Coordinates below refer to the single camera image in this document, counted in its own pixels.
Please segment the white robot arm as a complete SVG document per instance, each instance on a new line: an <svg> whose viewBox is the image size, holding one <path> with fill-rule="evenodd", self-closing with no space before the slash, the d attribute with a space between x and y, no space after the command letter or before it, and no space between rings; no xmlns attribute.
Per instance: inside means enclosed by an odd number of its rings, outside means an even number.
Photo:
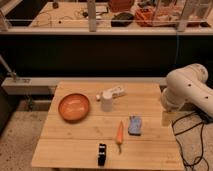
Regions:
<svg viewBox="0 0 213 171"><path fill-rule="evenodd" d="M189 102L213 117L213 89L206 85L207 79L207 69L198 63L169 72L167 87L161 94L162 106L167 111L175 111Z"/></svg>

